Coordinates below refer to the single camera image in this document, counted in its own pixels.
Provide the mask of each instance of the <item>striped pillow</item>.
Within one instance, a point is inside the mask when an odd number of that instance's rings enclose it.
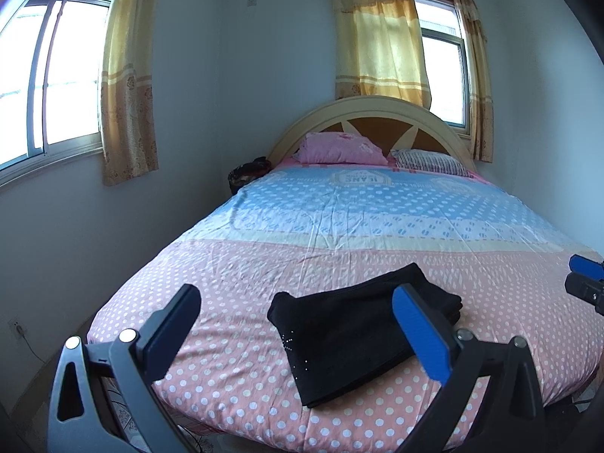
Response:
[[[445,153],[424,151],[422,149],[394,149],[391,154],[396,160],[397,166],[401,168],[472,177],[459,160]]]

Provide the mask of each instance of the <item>wall outlet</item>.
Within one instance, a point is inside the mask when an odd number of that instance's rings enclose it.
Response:
[[[21,321],[18,317],[15,317],[12,320],[10,320],[8,322],[8,326],[10,327],[10,331],[13,333],[15,339],[17,339],[17,340],[20,340],[23,338],[23,336],[17,331],[17,327],[21,327],[21,329],[23,330],[23,333],[27,334],[27,330],[25,329],[25,326],[23,325],[23,323],[21,323]]]

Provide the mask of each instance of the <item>folded black pants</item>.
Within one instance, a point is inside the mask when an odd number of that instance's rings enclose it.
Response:
[[[461,298],[430,283],[417,264],[355,286],[294,298],[277,293],[277,327],[302,405],[316,407],[384,374],[414,353],[392,312],[392,294],[410,283],[451,324]]]

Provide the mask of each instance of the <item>yellow curtain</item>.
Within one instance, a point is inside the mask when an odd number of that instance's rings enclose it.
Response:
[[[115,185],[158,169],[151,59],[156,0],[114,0],[101,72],[103,182]]]
[[[475,160],[493,161],[493,99],[488,75],[487,39],[474,0],[453,0],[466,34],[470,82],[470,153]]]
[[[414,0],[333,0],[336,98],[386,95],[427,109],[422,30]]]

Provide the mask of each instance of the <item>headboard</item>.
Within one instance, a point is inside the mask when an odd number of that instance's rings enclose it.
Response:
[[[295,153],[306,133],[319,131],[361,134],[379,146],[384,156],[394,148],[446,153],[476,171],[467,147],[451,126],[423,107],[383,96],[349,97],[319,107],[288,129],[268,159],[278,164]]]

